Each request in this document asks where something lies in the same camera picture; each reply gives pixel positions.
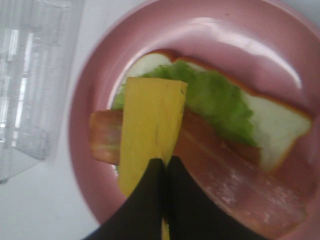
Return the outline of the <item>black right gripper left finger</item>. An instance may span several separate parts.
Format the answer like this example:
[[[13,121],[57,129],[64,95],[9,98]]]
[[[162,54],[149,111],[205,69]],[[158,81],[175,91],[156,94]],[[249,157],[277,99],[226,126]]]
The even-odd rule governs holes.
[[[165,166],[150,159],[142,178],[123,205],[86,240],[161,240]]]

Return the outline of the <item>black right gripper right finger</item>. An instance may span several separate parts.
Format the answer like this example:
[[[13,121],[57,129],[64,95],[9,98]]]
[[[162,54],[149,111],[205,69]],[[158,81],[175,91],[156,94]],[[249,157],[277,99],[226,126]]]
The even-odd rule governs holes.
[[[179,157],[166,169],[171,240],[264,240],[220,209],[197,185]]]

